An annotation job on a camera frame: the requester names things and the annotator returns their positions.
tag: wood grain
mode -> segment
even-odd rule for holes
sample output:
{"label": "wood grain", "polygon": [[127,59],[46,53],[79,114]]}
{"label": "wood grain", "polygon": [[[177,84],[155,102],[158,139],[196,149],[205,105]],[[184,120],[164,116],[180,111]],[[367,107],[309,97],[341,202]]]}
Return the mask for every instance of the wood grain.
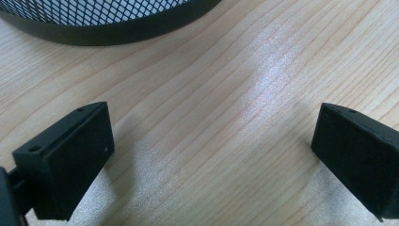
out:
{"label": "wood grain", "polygon": [[379,223],[312,154],[322,102],[399,129],[395,0],[224,0],[162,37],[111,47],[0,21],[0,165],[80,105],[107,101],[116,153],[70,222]]}

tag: black mesh basket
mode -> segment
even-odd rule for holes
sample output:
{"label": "black mesh basket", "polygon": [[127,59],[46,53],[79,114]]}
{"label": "black mesh basket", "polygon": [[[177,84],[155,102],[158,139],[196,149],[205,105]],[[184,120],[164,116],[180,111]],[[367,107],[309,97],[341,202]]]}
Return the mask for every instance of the black mesh basket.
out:
{"label": "black mesh basket", "polygon": [[145,40],[188,24],[220,0],[0,0],[0,17],[34,36],[68,44]]}

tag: black rim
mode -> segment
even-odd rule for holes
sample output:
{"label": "black rim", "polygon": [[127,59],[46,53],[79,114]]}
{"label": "black rim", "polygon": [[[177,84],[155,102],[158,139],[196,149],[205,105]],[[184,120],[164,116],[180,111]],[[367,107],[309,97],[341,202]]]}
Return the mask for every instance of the black rim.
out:
{"label": "black rim", "polygon": [[131,21],[72,26],[47,24],[0,11],[0,17],[24,32],[44,40],[73,45],[114,45],[146,40],[197,20],[221,0],[191,0],[151,16]]}

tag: light wood surface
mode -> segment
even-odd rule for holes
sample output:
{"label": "light wood surface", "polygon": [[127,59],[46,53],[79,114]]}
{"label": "light wood surface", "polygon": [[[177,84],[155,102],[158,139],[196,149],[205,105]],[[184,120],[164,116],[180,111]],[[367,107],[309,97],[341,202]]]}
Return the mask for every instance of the light wood surface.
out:
{"label": "light wood surface", "polygon": [[162,37],[111,47],[0,21],[0,165],[80,105],[107,101],[116,152],[70,222],[379,223],[311,152],[322,102],[399,129],[396,0],[223,0]]}

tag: hole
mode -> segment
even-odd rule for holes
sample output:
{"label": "hole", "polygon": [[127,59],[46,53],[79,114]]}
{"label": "hole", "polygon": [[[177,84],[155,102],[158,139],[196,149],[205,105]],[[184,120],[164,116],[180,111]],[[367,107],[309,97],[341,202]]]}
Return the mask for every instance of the hole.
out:
{"label": "hole", "polygon": [[28,149],[30,153],[36,152],[40,149],[39,145],[33,146],[32,148]]}

